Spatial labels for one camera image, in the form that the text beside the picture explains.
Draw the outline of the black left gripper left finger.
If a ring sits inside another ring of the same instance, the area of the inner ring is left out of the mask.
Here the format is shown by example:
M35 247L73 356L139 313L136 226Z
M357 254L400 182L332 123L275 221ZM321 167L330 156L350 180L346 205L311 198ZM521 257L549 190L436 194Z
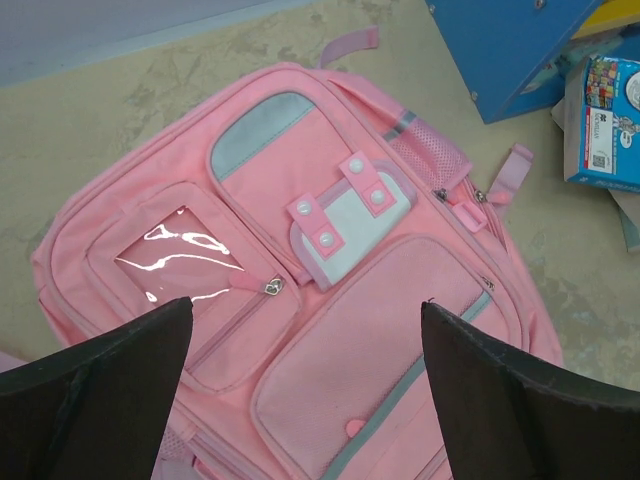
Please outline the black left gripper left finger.
M192 303L183 297L2 368L2 478L151 478L192 328Z

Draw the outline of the pink student backpack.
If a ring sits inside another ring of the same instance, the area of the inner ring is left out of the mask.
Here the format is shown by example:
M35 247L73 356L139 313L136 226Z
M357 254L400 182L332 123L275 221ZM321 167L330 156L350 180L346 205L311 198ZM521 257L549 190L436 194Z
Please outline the pink student backpack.
M32 255L62 344L174 298L194 326L157 479L448 479L422 352L434 301L562 361L502 214L451 142L367 79L246 75L72 196Z

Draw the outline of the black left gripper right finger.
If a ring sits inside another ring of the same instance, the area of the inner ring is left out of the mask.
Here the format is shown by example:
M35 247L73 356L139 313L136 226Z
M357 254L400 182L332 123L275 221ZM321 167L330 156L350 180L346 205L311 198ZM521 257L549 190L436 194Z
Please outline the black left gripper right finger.
M636 479L639 394L421 306L424 361L455 479Z

